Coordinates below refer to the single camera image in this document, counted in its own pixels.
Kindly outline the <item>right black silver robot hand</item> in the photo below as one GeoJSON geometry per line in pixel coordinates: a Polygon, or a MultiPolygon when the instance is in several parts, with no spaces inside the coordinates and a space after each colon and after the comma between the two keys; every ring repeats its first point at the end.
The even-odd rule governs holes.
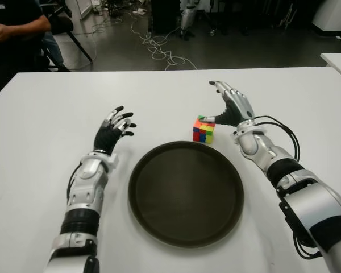
{"type": "Polygon", "coordinates": [[[244,121],[254,120],[253,108],[243,93],[223,81],[209,81],[209,84],[214,86],[217,93],[221,95],[226,109],[216,116],[201,117],[199,121],[237,127],[244,121]]]}

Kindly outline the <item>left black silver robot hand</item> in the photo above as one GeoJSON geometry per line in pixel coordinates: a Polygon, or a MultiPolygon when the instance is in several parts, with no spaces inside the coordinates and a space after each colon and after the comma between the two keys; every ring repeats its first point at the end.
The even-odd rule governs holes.
{"type": "Polygon", "coordinates": [[[136,127],[131,122],[133,112],[122,113],[123,109],[124,106],[118,106],[105,117],[94,138],[94,151],[111,155],[120,138],[134,135],[129,131],[136,127]]]}

